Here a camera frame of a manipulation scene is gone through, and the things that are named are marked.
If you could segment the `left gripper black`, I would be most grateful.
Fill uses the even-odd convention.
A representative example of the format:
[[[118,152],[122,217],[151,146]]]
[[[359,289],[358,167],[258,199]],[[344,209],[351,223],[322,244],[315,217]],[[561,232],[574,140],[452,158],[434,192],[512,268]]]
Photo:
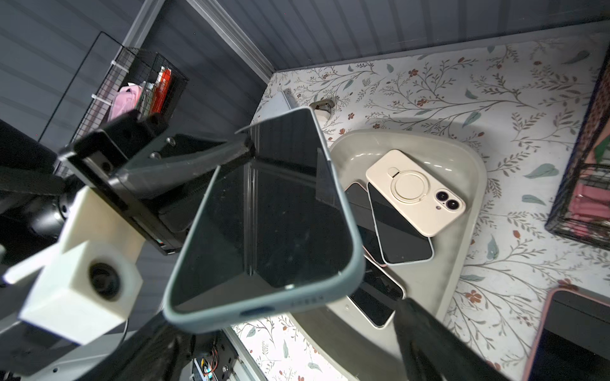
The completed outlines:
[[[181,250],[218,166],[249,157],[247,133],[173,129],[130,111],[60,150],[59,159],[165,255]]]

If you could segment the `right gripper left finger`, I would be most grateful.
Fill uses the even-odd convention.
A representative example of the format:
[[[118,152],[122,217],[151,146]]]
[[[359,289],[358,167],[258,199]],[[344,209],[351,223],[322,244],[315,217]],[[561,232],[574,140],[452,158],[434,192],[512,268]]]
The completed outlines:
[[[79,379],[178,380],[195,343],[195,335],[179,330],[160,312]]]

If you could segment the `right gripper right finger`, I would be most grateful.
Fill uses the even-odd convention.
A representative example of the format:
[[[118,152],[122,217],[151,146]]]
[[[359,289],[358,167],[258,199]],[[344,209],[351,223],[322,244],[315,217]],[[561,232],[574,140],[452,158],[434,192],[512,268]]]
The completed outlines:
[[[396,303],[394,328],[409,380],[506,380],[414,299]]]

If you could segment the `grey storage tray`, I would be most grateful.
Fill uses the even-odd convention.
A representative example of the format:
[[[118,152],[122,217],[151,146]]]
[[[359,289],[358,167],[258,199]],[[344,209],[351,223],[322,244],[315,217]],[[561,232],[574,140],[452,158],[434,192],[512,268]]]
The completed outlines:
[[[427,133],[355,130],[330,146],[344,187],[365,180],[368,167],[387,151],[399,149],[454,190],[467,205],[458,220],[433,238],[428,262],[390,268],[407,295],[443,320],[457,288],[481,210],[487,171],[468,145]],[[392,324],[377,329],[347,298],[315,310],[292,314],[308,341],[349,380],[404,380],[406,373]]]

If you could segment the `pink case phone black screen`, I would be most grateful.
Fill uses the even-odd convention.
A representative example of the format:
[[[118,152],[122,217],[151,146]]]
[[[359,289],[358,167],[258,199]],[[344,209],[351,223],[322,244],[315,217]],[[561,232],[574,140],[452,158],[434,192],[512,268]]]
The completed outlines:
[[[545,302],[524,380],[608,380],[609,298],[557,287]]]

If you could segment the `beige case phone with ring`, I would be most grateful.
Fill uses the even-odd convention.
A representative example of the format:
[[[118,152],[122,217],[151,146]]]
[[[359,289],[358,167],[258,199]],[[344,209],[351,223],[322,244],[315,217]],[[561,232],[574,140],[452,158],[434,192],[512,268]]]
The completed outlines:
[[[464,200],[400,150],[388,151],[365,175],[369,185],[426,237],[436,236],[466,211]]]

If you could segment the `light blue case phone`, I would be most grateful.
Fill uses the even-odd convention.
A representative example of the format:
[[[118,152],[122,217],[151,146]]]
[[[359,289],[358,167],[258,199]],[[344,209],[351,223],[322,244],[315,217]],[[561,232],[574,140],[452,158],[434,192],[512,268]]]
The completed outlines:
[[[314,112],[246,127],[246,153],[214,167],[164,296],[189,333],[307,311],[362,282],[362,240]]]

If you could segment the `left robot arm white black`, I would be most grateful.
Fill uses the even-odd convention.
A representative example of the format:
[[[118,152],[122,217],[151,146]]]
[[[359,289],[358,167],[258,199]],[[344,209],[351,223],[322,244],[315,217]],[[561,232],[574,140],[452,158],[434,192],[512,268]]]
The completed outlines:
[[[245,133],[171,134],[132,110],[54,153],[1,126],[1,376],[33,376],[132,326],[145,244],[179,252]]]

